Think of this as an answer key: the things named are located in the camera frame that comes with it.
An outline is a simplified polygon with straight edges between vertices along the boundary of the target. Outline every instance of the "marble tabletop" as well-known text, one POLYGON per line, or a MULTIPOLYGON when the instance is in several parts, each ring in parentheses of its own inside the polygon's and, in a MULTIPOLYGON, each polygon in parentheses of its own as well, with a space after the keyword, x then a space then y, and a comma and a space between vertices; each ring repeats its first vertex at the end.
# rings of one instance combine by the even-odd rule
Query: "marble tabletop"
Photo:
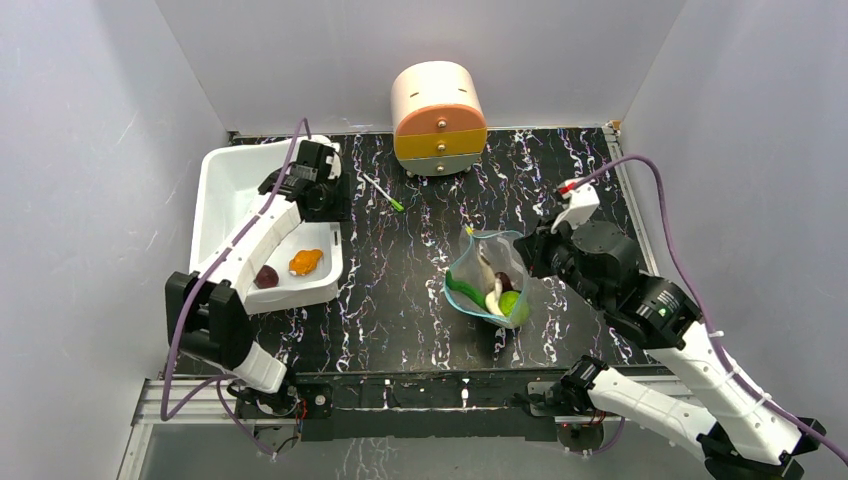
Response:
MULTIPOLYGON (((285 137, 235 138, 233 145, 285 137)), ((644 364, 580 297, 554 279, 527 323, 498 328, 453 309, 442 293, 462 253, 460 234, 530 231, 555 208, 555 185, 610 161, 600 128, 496 130, 471 172, 407 178, 390 134, 334 135, 344 168, 379 178, 406 207, 395 212, 374 188, 353 179, 353 219, 342 224, 344 272, 338 299, 252 317, 263 348, 297 372, 568 367, 583 354, 611 364, 644 364)), ((614 172, 597 186, 595 219, 635 238, 614 172)), ((215 373, 182 358, 177 373, 215 373)))

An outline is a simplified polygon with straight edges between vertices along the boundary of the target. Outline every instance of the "toy drawer cabinet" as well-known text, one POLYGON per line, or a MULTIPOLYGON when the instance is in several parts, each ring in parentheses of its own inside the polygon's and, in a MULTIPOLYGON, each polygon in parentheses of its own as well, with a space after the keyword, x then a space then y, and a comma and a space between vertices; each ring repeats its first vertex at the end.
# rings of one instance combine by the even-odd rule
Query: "toy drawer cabinet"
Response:
POLYGON ((424 62, 392 85, 395 155, 410 177, 469 171, 486 145, 486 120, 468 70, 424 62))

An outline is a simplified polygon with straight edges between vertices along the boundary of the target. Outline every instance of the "yellow drawer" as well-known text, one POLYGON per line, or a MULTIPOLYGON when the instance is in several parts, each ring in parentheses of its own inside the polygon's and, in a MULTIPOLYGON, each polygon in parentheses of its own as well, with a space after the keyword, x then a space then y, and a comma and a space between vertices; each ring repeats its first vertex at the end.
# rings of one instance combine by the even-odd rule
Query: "yellow drawer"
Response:
POLYGON ((395 155, 407 158, 443 157, 479 153, 486 146, 486 129, 462 132, 427 133, 395 137, 395 155))

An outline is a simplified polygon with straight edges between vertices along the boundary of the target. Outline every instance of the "robotic arm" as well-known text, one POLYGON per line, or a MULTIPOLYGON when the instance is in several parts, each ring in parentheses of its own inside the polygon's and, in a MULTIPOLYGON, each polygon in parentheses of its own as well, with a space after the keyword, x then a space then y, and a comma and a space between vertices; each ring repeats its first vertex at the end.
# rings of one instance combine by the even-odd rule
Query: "robotic arm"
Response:
POLYGON ((244 309, 259 269, 301 221, 350 220, 350 180, 335 150, 321 143, 298 141, 297 159, 288 169, 272 172, 259 186, 244 218, 201 266, 199 272, 174 272, 165 285, 168 340, 173 341, 183 305, 204 272, 211 273, 189 306, 180 351, 239 377, 246 388, 236 394, 276 413, 289 411, 291 371, 253 340, 244 309), (285 175, 279 190, 273 186, 285 175), (262 212, 270 195, 278 195, 262 212), (226 260, 219 254, 229 248, 226 260))
MULTIPOLYGON (((566 182, 568 186, 579 179, 566 182)), ((701 312, 674 283, 639 268, 639 246, 609 222, 589 221, 598 206, 588 184, 563 195, 564 210, 543 219, 515 247, 532 276, 556 276, 610 327, 659 360, 704 407, 636 384, 602 361, 584 356, 546 395, 547 405, 573 413, 594 408, 631 418, 703 460, 715 478, 798 479, 795 456, 818 442, 773 414, 733 381, 713 351, 701 312)), ((824 434, 815 420, 801 419, 824 434)))

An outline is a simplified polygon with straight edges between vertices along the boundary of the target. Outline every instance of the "white wall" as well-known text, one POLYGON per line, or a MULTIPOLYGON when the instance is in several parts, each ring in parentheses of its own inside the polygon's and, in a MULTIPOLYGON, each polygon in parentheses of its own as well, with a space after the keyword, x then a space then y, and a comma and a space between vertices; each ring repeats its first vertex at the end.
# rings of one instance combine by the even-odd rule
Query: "white wall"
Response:
POLYGON ((115 478, 224 129, 153 0, 0 15, 0 478, 115 478))
POLYGON ((683 0, 157 0, 228 130, 391 130, 406 67, 468 68, 492 126, 620 119, 683 0))
MULTIPOLYGON (((726 345, 848 446, 848 4, 687 2, 623 124, 660 165, 676 243, 726 345)), ((654 250, 650 174, 635 175, 654 250)), ((662 271, 673 270, 667 257, 662 271)), ((805 478, 844 478, 829 452, 805 478)))

